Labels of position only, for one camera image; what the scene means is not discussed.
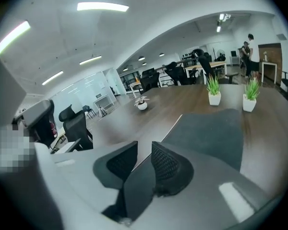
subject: glass wall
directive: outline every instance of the glass wall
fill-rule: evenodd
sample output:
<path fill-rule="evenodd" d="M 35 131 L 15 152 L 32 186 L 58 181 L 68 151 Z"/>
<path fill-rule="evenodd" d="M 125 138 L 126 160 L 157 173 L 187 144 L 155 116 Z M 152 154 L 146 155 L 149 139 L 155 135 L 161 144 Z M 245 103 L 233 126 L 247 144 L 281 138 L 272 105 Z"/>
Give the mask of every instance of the glass wall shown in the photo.
<path fill-rule="evenodd" d="M 116 98 L 102 72 L 74 83 L 51 99 L 54 102 L 54 119 L 57 128 L 63 127 L 63 123 L 59 120 L 60 112 L 70 105 L 72 105 L 72 110 L 75 113 L 81 111 L 85 105 L 97 113 L 99 106 L 107 109 L 116 102 Z"/>

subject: green plant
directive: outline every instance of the green plant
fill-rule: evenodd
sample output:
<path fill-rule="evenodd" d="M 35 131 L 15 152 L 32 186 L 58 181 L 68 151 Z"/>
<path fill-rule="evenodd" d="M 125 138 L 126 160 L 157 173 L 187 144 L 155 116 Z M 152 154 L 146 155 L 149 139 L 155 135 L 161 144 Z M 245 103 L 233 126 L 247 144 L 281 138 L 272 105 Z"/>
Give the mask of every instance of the green plant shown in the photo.
<path fill-rule="evenodd" d="M 219 87 L 219 82 L 217 80 L 217 77 L 215 77 L 215 79 L 213 79 L 213 77 L 211 75 L 209 75 L 207 90 L 212 95 L 217 95 L 219 93 L 220 87 Z"/>
<path fill-rule="evenodd" d="M 259 95 L 259 82 L 257 79 L 252 78 L 248 85 L 245 85 L 245 95 L 248 100 L 255 100 Z"/>

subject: wooden desk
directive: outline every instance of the wooden desk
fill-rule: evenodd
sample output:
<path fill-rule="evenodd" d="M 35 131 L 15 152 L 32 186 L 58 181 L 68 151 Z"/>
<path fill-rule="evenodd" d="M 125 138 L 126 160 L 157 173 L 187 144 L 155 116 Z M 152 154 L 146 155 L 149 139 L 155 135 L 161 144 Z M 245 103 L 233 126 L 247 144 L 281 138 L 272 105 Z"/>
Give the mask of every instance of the wooden desk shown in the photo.
<path fill-rule="evenodd" d="M 214 62 L 210 62 L 210 66 L 211 68 L 214 68 L 214 67 L 221 67 L 221 66 L 224 66 L 224 69 L 225 69 L 225 75 L 227 74 L 227 65 L 226 65 L 226 61 L 214 61 Z M 194 68 L 197 68 L 199 71 L 203 71 L 203 76 L 204 76 L 204 84 L 207 83 L 207 79 L 206 79 L 206 76 L 205 76 L 205 71 L 202 67 L 202 65 L 195 65 L 195 66 L 191 66 L 191 67 L 186 67 L 185 70 L 186 70 L 186 73 L 187 73 L 187 77 L 189 78 L 190 77 L 190 74 L 189 74 L 189 71 L 193 70 Z"/>
<path fill-rule="evenodd" d="M 151 153 L 151 142 L 162 141 L 184 113 L 213 113 L 226 108 L 241 111 L 244 147 L 240 172 L 270 196 L 288 186 L 288 101 L 272 88 L 259 89 L 252 113 L 242 110 L 244 85 L 220 85 L 219 106 L 210 106 L 205 85 L 153 88 L 145 93 L 148 108 L 129 102 L 91 126 L 94 148 L 138 141 L 138 162 Z"/>

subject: man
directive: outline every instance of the man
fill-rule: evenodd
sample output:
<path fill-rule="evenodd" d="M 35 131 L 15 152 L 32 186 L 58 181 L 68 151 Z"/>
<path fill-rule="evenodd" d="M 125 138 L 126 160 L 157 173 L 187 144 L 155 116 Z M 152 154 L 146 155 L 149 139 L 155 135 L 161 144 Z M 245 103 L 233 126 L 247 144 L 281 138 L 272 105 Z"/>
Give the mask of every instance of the man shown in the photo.
<path fill-rule="evenodd" d="M 250 61 L 251 61 L 251 70 L 253 71 L 253 78 L 258 80 L 259 77 L 259 48 L 258 44 L 254 41 L 254 36 L 252 34 L 248 35 L 250 41 Z"/>
<path fill-rule="evenodd" d="M 245 77 L 248 78 L 251 76 L 251 66 L 250 66 L 250 48 L 248 42 L 244 42 L 242 46 L 242 59 L 246 67 L 246 74 Z"/>

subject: potted plant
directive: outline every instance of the potted plant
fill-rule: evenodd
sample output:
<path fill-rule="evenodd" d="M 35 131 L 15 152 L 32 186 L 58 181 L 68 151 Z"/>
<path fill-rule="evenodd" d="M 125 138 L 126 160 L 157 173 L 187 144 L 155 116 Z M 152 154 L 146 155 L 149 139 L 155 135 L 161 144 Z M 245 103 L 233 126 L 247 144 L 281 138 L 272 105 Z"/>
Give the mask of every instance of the potted plant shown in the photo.
<path fill-rule="evenodd" d="M 248 85 L 245 85 L 245 94 L 243 94 L 243 110 L 251 112 L 256 105 L 256 98 L 259 95 L 258 92 L 259 83 L 257 79 L 252 78 Z"/>
<path fill-rule="evenodd" d="M 211 75 L 209 76 L 207 90 L 209 91 L 208 96 L 210 105 L 219 105 L 221 100 L 221 93 L 217 77 L 213 79 Z"/>
<path fill-rule="evenodd" d="M 149 99 L 147 96 L 141 96 L 140 98 L 135 100 L 134 105 L 137 106 L 140 110 L 145 110 L 147 108 L 147 102 Z"/>

